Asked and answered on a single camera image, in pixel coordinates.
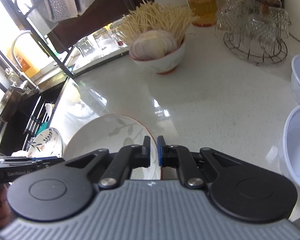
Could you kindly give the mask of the left hand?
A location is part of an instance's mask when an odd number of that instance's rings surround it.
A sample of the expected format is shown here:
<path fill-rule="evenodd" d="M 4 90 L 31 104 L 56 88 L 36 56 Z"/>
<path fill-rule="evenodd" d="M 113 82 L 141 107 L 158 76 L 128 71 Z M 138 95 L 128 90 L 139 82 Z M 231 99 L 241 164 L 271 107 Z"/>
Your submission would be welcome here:
<path fill-rule="evenodd" d="M 6 227 L 12 221 L 12 212 L 8 205 L 7 187 L 4 186 L 0 192 L 0 229 Z"/>

